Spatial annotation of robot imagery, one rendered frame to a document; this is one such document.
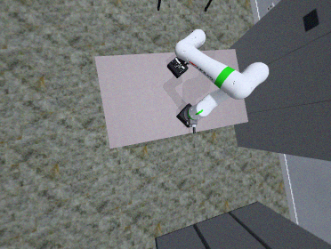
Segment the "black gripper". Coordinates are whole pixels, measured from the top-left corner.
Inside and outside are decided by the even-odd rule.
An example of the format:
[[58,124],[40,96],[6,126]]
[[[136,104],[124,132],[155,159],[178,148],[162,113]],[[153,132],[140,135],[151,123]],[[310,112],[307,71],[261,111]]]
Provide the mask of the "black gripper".
[[184,60],[181,60],[181,59],[179,59],[179,62],[180,62],[180,66],[178,68],[180,68],[181,66],[189,65],[189,63],[185,63],[185,61]]

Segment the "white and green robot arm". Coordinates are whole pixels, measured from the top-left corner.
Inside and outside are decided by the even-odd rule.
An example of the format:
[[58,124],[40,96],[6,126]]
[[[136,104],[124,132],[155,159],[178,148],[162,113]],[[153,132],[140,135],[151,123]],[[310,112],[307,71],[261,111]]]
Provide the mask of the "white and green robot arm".
[[[203,30],[196,29],[175,46],[175,55],[199,70],[220,89],[209,93],[204,99],[184,110],[186,125],[195,127],[197,119],[208,116],[210,112],[229,97],[235,100],[246,98],[269,75],[269,68],[261,62],[249,65],[241,73],[214,60],[198,49],[206,41]],[[194,48],[194,47],[195,48]]]

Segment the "black lighting desk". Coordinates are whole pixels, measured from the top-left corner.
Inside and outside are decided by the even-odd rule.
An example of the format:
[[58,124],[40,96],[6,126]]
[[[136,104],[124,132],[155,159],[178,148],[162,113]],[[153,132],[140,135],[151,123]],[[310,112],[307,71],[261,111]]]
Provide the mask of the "black lighting desk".
[[170,69],[170,71],[174,74],[176,78],[181,76],[188,69],[187,65],[178,68],[179,66],[180,66],[180,62],[178,57],[176,57],[167,64],[167,67]]

